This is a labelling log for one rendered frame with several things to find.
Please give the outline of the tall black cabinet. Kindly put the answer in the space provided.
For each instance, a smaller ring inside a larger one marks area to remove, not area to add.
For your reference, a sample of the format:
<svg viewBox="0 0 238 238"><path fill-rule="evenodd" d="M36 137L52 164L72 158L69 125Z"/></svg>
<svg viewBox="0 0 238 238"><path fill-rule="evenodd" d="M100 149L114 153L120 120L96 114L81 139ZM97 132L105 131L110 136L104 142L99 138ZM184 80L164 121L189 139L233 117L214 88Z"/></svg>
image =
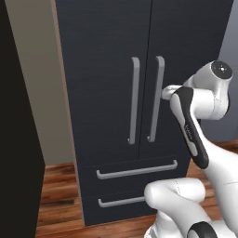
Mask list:
<svg viewBox="0 0 238 238"><path fill-rule="evenodd" d="M45 174L5 0L0 0L0 238L35 238Z"/></svg>

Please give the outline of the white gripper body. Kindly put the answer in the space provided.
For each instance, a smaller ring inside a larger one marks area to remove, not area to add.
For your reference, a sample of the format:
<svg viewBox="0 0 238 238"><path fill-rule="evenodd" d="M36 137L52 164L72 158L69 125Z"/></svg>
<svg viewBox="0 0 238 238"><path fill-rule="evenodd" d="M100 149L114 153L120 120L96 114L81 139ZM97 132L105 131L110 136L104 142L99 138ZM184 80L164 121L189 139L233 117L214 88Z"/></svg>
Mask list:
<svg viewBox="0 0 238 238"><path fill-rule="evenodd" d="M162 91L162 99L170 100L172 95L180 88L177 85L166 86Z"/></svg>

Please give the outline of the black fridge door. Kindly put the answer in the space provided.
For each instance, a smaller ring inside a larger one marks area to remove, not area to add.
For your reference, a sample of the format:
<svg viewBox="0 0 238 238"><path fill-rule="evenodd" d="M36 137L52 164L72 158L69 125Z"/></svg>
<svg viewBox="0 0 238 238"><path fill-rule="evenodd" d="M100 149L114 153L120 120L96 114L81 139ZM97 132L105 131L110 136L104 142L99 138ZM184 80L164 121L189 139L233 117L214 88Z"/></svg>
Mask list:
<svg viewBox="0 0 238 238"><path fill-rule="evenodd" d="M56 0L76 158L85 166L139 158L152 0ZM132 57L140 62L136 141L128 143Z"/></svg>
<svg viewBox="0 0 238 238"><path fill-rule="evenodd" d="M163 86L181 85L216 60L234 0L152 0L149 49L144 87L139 158L188 156L169 103L161 100L155 141L149 142L158 74L157 57L165 59Z"/></svg>

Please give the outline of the black fridge drawer front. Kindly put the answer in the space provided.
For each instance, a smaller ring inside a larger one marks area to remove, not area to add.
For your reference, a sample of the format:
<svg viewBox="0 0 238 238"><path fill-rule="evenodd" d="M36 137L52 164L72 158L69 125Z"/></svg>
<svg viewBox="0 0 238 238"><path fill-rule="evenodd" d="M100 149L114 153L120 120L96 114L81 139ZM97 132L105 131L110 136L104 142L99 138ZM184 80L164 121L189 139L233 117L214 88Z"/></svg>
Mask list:
<svg viewBox="0 0 238 238"><path fill-rule="evenodd" d="M178 161L178 167L174 170L154 172L130 177L98 179L96 170L103 173L140 169L159 165L169 165L173 160ZM129 192L143 189L148 183L158 179L183 178L187 174L190 156L187 154L173 154L165 157L157 157L146 160L128 161L112 165L78 166L78 176L81 196L83 198Z"/></svg>
<svg viewBox="0 0 238 238"><path fill-rule="evenodd" d="M103 202L110 202L141 196L143 196L143 191L138 190L83 198L82 208L85 225L90 226L155 214L156 210L150 208L146 202L134 203L130 205L118 205L106 208L100 207L98 203L98 199L101 199Z"/></svg>

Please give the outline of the fridge casing with tan side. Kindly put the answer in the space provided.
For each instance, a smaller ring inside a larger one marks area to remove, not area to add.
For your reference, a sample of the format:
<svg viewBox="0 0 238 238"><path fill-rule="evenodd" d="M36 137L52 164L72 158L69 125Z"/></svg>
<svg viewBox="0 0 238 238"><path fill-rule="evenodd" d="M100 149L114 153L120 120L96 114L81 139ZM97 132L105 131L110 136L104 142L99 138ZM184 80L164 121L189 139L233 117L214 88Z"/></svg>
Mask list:
<svg viewBox="0 0 238 238"><path fill-rule="evenodd" d="M64 77L65 77L64 62L63 62L63 55L62 55L62 47L61 47L61 41L60 41L60 28L59 28L57 8L56 8L56 0L53 0L53 10L54 10L54 21L56 23L56 29L58 31L59 53L61 55L62 70L64 72ZM146 79L148 49L149 49L149 38L148 38L147 57L146 57L146 64L145 64L145 79ZM142 127L144 87L145 87L145 80L144 80L144 85L143 85L143 97L142 97L142 102L141 102L141 122L140 122L140 128L139 128L139 146L140 146L140 138L141 138L140 131L141 131L141 127ZM69 127L71 129L71 139L72 139L73 153L74 153L74 168L75 168L75 173L76 173L76 176L77 176L77 183L78 183L78 186L79 186L79 197L80 197L80 200L81 200L82 217L83 217L83 220L84 220L83 208L82 208L82 199L83 199L83 197L81 196L79 176L78 176L78 166L80 166L82 164L77 161L76 153L75 153L74 139L73 139L73 126L72 126L72 118L71 118L71 112L70 112L70 104L69 104L69 98L68 98L68 89L67 89L66 77L65 77L65 83L64 83L64 93L65 93L65 99L66 99L67 113L68 113L68 117L69 117Z"/></svg>

